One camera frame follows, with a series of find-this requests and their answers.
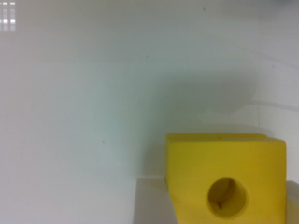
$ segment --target circular hole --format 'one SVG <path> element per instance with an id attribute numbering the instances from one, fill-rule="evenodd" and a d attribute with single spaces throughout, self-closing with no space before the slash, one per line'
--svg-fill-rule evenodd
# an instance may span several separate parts
<path id="1" fill-rule="evenodd" d="M 242 211 L 246 204 L 246 192 L 240 182 L 223 178 L 209 190 L 208 203 L 212 212 L 221 217 L 232 217 Z"/>

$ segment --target white backdrop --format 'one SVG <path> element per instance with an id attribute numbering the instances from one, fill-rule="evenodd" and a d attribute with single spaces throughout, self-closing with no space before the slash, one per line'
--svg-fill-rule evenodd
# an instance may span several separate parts
<path id="1" fill-rule="evenodd" d="M 283 139 L 299 182 L 299 1 L 14 2 L 0 223 L 132 224 L 136 179 L 164 176 L 170 132 Z"/>

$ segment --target block face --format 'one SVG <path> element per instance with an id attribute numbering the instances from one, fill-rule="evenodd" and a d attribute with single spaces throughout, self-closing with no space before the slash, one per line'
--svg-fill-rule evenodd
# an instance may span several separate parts
<path id="1" fill-rule="evenodd" d="M 285 223 L 285 143 L 264 135 L 216 136 L 168 136 L 166 182 L 178 223 Z"/>

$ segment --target white wall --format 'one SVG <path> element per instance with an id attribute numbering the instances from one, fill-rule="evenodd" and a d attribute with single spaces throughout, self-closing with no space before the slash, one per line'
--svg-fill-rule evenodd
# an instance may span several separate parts
<path id="1" fill-rule="evenodd" d="M 0 32 L 0 223 L 131 224 L 169 132 L 281 138 L 299 182 L 299 1 L 15 2 L 16 31 Z"/>

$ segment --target yellow foam cube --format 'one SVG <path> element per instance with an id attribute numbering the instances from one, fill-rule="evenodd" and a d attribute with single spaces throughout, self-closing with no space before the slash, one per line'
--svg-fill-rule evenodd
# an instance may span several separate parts
<path id="1" fill-rule="evenodd" d="M 166 184 L 179 224 L 285 224 L 286 144 L 255 133 L 170 133 Z"/>

